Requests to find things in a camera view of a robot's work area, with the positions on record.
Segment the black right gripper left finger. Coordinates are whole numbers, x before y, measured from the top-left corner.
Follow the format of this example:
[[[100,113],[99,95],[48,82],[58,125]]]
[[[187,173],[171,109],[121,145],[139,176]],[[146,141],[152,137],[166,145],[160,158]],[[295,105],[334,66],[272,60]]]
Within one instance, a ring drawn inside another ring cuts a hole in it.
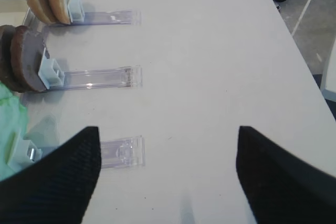
[[[1,223],[81,223],[100,171],[99,128],[88,126],[1,181]]]

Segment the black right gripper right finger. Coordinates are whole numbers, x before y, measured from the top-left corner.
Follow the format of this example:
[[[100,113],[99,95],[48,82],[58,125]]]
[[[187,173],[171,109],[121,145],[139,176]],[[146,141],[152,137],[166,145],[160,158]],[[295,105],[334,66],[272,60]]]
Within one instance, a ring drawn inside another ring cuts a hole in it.
[[[257,223],[335,223],[335,177],[251,126],[239,128],[236,172]]]

